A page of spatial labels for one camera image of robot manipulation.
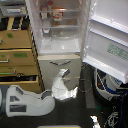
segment refrigerator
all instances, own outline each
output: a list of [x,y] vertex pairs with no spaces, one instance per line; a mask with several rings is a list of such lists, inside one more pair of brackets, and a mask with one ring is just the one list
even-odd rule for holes
[[60,69],[69,90],[85,62],[128,82],[128,0],[25,0],[45,89]]

